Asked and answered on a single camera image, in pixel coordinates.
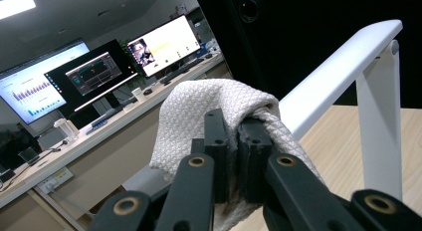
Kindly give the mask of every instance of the ceiling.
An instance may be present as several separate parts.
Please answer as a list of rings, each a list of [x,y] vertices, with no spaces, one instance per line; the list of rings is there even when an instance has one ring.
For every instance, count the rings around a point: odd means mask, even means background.
[[[156,0],[34,0],[36,8],[0,20],[0,71],[63,46],[88,42],[138,19]]]

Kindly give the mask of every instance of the monitor screen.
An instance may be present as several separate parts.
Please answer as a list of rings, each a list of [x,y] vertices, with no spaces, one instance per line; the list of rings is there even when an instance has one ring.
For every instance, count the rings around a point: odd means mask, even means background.
[[[182,15],[131,40],[127,48],[149,78],[195,53],[200,45]]]
[[[0,74],[0,96],[25,123],[29,124],[66,103],[44,74],[89,49],[78,39]]]
[[[112,40],[44,75],[67,102],[71,116],[137,76],[117,40]]]

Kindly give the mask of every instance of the black panel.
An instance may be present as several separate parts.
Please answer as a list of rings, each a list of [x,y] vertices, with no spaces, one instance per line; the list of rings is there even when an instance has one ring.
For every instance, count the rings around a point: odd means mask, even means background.
[[[137,72],[117,40],[112,40],[45,74],[66,104],[64,117],[81,128],[99,117],[92,104],[106,98],[115,108],[112,91],[134,78]]]
[[[403,21],[404,30],[397,37],[401,48],[401,78],[410,74],[413,78],[420,77],[411,66],[416,61],[410,61],[409,57],[421,55],[415,45],[419,39],[408,41],[409,36],[420,31],[420,23],[415,24],[414,1],[198,0],[234,78],[278,99],[359,29],[389,19]],[[417,30],[412,35],[406,31],[409,29]],[[402,92],[410,90],[407,84],[420,83],[417,81],[402,79]],[[347,98],[342,98],[345,103],[355,103],[354,91],[346,95]],[[422,103],[412,106],[422,108]]]

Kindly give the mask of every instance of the white cloth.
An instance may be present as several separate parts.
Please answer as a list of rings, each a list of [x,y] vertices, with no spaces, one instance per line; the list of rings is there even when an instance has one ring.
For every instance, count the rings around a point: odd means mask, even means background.
[[[222,110],[232,141],[236,141],[237,128],[246,116],[259,118],[277,150],[300,158],[321,180],[305,151],[280,121],[279,101],[240,82],[222,79],[188,81],[174,88],[160,109],[150,167],[163,170],[166,178],[172,179],[180,160],[190,154],[192,138],[204,137],[204,115],[215,109]],[[216,205],[214,230],[229,230],[259,207],[237,198],[233,192],[228,204]]]

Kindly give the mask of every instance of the cup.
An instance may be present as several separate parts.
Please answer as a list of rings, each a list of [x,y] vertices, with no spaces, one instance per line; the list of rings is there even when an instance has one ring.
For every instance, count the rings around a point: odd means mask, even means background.
[[[28,147],[21,152],[19,152],[19,156],[27,162],[29,165],[33,165],[37,162],[37,160],[40,158],[37,152],[32,147]]]
[[[54,127],[59,127],[62,132],[67,136],[67,140],[72,142],[78,138],[78,133],[75,132],[73,124],[71,121],[66,120],[65,118],[60,118],[54,122]]]
[[[136,99],[142,103],[146,101],[146,97],[143,94],[142,90],[140,88],[137,88],[135,90],[132,91],[132,94],[136,97]]]

